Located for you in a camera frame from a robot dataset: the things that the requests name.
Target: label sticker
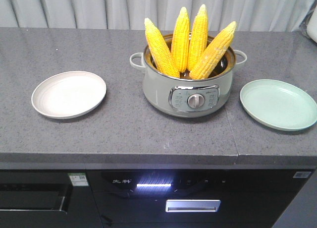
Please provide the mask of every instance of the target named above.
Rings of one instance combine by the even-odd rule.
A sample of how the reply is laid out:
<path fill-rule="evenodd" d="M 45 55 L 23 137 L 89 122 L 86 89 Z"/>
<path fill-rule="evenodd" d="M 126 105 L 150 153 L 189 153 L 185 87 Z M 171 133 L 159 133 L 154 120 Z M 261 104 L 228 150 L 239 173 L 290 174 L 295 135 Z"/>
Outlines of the label sticker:
<path fill-rule="evenodd" d="M 308 178 L 311 173 L 310 171 L 298 171 L 294 174 L 293 178 Z"/>
<path fill-rule="evenodd" d="M 73 186 L 89 186 L 84 172 L 69 173 L 68 176 Z"/>

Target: pot handle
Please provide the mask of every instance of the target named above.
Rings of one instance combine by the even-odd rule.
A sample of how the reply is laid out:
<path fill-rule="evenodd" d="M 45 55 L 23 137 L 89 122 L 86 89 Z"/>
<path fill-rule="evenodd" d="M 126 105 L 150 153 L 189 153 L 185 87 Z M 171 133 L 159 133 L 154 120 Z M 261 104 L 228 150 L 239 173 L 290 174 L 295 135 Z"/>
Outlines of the pot handle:
<path fill-rule="evenodd" d="M 135 58 L 141 58 L 141 65 L 134 63 L 132 60 Z M 145 65 L 144 65 L 144 59 L 143 59 L 143 53 L 142 52 L 138 52 L 138 53 L 134 53 L 130 56 L 130 65 L 140 71 L 142 71 L 143 73 L 145 73 Z"/>
<path fill-rule="evenodd" d="M 235 53 L 236 55 L 239 55 L 239 56 L 241 56 L 241 57 L 243 58 L 243 60 L 242 60 L 241 62 L 237 62 L 237 63 L 235 64 L 235 66 L 234 66 L 234 69 L 235 69 L 235 70 L 239 70 L 239 69 L 241 69 L 241 68 L 244 66 L 244 64 L 245 64 L 245 62 L 247 61 L 248 57 L 247 57 L 247 55 L 246 55 L 244 52 L 242 52 L 242 51 L 239 51 L 239 50 L 233 50 L 233 51 L 234 51 L 234 53 Z"/>

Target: cooking pot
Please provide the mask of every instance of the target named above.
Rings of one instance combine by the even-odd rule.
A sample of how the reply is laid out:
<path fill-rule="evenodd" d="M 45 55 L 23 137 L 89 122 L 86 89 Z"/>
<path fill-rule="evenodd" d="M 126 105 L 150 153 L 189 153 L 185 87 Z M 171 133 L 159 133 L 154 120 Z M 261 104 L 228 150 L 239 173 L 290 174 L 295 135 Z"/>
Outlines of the cooking pot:
<path fill-rule="evenodd" d="M 164 39 L 170 48 L 172 35 Z M 213 37 L 208 37 L 208 44 Z M 236 62 L 236 54 L 243 60 Z M 141 64 L 133 59 L 141 58 Z M 144 72 L 143 93 L 158 110 L 178 117 L 200 117 L 220 109 L 228 100 L 233 79 L 233 69 L 241 68 L 247 55 L 230 47 L 207 79 L 192 80 L 182 75 L 175 78 L 157 71 L 149 46 L 143 53 L 134 53 L 130 65 Z"/>

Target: mint green plate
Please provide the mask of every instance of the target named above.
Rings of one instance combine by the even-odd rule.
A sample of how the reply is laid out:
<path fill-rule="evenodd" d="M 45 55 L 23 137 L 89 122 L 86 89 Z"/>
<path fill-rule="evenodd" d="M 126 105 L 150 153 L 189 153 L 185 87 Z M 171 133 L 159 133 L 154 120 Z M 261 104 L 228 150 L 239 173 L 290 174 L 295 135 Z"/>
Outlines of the mint green plate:
<path fill-rule="evenodd" d="M 317 121 L 317 104 L 306 92 L 294 85 L 271 79 L 247 83 L 240 100 L 246 112 L 268 127 L 296 131 Z"/>

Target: white curtain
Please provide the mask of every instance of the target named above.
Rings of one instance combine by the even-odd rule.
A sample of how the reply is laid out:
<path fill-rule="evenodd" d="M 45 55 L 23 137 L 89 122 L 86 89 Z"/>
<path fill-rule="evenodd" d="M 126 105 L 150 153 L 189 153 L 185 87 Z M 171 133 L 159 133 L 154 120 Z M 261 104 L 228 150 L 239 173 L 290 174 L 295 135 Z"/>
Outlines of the white curtain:
<path fill-rule="evenodd" d="M 150 18 L 173 30 L 185 6 L 191 22 L 206 4 L 209 30 L 238 22 L 238 31 L 297 31 L 314 0 L 0 0 L 0 27 L 143 30 Z"/>

